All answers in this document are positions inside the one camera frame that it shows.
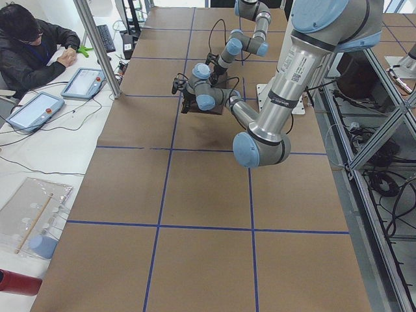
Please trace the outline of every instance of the red cup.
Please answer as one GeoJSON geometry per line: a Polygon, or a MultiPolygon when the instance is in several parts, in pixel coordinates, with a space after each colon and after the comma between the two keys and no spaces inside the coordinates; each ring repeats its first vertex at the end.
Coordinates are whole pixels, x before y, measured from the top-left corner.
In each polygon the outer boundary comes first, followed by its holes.
{"type": "Polygon", "coordinates": [[[0,291],[5,293],[34,296],[38,293],[41,284],[40,278],[0,269],[0,291]]]}

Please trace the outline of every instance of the person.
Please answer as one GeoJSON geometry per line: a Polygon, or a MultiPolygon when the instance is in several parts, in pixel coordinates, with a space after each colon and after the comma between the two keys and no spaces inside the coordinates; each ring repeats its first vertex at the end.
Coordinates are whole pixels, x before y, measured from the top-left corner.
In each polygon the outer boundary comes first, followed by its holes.
{"type": "Polygon", "coordinates": [[[75,32],[35,19],[21,5],[0,10],[0,72],[17,99],[62,74],[76,61],[79,44],[75,32]],[[48,65],[59,44],[66,49],[48,65]]]}

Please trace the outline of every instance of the black jacket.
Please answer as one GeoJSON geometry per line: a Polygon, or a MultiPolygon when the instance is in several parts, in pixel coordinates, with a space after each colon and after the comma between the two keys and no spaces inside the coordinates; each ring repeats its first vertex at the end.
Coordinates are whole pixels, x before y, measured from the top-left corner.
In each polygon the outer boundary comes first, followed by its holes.
{"type": "Polygon", "coordinates": [[[14,97],[18,99],[26,91],[46,85],[65,71],[65,66],[59,62],[46,66],[58,44],[79,47],[75,32],[40,19],[37,21],[43,32],[39,46],[24,44],[0,29],[0,72],[9,89],[16,91],[14,97]]]}

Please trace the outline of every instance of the person's hair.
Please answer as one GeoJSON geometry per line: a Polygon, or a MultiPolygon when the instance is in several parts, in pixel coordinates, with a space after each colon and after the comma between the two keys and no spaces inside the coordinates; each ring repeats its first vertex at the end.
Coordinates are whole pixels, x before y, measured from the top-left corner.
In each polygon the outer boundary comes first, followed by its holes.
{"type": "Polygon", "coordinates": [[[21,5],[10,3],[0,10],[0,29],[18,40],[32,42],[40,33],[38,22],[21,5]]]}

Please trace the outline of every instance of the black keyboard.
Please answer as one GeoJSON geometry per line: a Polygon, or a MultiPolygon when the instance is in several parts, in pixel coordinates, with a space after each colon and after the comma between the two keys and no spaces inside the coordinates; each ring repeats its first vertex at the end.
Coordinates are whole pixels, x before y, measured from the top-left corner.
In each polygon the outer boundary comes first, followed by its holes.
{"type": "Polygon", "coordinates": [[[98,25],[97,26],[99,36],[101,41],[104,44],[105,51],[114,52],[116,50],[114,42],[112,41],[111,34],[107,25],[98,25]]]}

